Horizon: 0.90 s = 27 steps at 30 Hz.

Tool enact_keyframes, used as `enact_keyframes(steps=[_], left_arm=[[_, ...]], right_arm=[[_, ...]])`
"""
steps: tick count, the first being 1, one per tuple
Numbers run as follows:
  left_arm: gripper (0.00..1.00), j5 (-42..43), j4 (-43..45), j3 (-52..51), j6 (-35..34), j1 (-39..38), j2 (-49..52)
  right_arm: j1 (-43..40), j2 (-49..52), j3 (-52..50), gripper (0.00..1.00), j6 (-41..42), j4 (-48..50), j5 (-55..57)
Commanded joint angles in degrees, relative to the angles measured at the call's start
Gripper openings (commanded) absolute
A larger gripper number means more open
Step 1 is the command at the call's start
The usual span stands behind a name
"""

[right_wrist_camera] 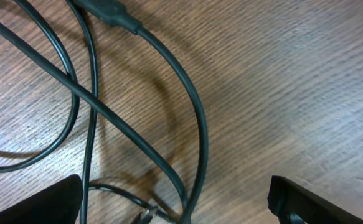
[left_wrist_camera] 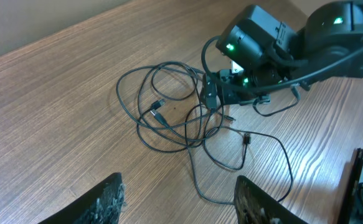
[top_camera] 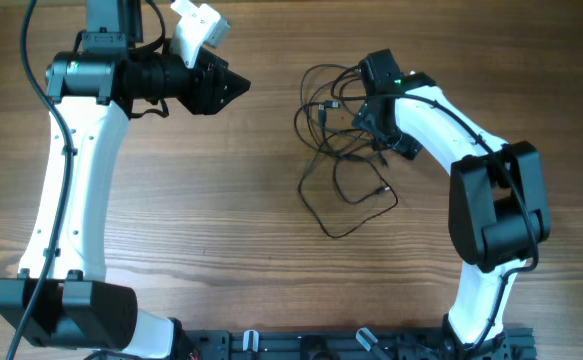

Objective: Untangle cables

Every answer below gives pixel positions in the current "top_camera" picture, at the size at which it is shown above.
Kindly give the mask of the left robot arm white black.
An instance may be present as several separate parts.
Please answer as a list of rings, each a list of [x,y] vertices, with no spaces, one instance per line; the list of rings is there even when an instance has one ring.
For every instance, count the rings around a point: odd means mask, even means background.
[[[173,33],[143,40],[137,1],[90,1],[87,26],[34,91],[49,111],[40,206],[18,273],[0,278],[0,315],[19,345],[84,348],[93,359],[198,359],[180,322],[139,308],[133,289],[106,281],[104,230],[113,170],[133,104],[168,116],[168,99],[214,115],[248,91],[215,54],[228,21],[207,4],[175,1]]]

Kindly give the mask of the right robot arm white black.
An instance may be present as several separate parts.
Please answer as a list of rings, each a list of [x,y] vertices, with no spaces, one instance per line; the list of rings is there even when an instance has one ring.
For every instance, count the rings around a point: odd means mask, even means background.
[[[428,151],[450,177],[448,231],[463,265],[447,323],[462,350],[486,352],[503,332],[514,280],[537,267],[550,234],[540,154],[482,129],[427,74],[404,74],[388,49],[356,69],[365,94],[354,127],[408,159]]]

